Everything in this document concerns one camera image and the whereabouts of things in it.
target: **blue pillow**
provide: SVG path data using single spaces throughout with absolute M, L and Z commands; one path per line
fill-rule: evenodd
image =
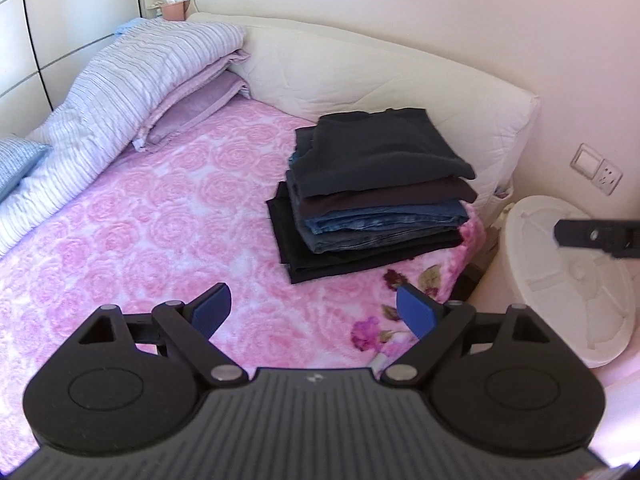
M 0 202 L 29 174 L 50 146 L 13 134 L 0 134 Z

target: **white logo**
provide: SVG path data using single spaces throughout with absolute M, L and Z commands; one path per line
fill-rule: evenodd
M 310 383 L 316 384 L 324 379 L 324 375 L 322 374 L 313 374 L 306 376 L 306 380 Z

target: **bedspread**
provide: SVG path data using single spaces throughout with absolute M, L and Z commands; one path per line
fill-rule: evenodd
M 252 372 L 367 365 L 373 350 L 356 348 L 351 329 L 394 304 L 390 276 L 425 288 L 425 271 L 433 277 L 436 269 L 438 286 L 429 292 L 448 298 L 483 242 L 472 208 L 459 247 L 289 283 L 265 200 L 284 175 L 293 130 L 308 124 L 235 98 L 160 152 L 124 152 L 0 260 L 0 470 L 36 446 L 21 408 L 30 377 L 100 304 L 148 312 L 226 282 L 232 313 L 212 341 Z M 383 318 L 381 328 L 398 325 Z

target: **white striped comforter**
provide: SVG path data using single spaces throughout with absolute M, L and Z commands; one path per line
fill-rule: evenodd
M 100 51 L 28 135 L 53 150 L 0 203 L 0 257 L 86 189 L 179 84 L 242 47 L 229 23 L 148 20 Z

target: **switch plate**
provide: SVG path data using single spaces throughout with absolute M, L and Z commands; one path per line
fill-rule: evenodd
M 581 144 L 574 156 L 574 160 L 571 161 L 571 167 L 586 178 L 592 180 L 596 177 L 603 160 L 604 157 L 591 146 Z
M 591 179 L 591 183 L 604 194 L 610 195 L 616 189 L 620 179 L 622 179 L 622 171 L 616 168 L 613 162 L 605 158 L 596 175 Z

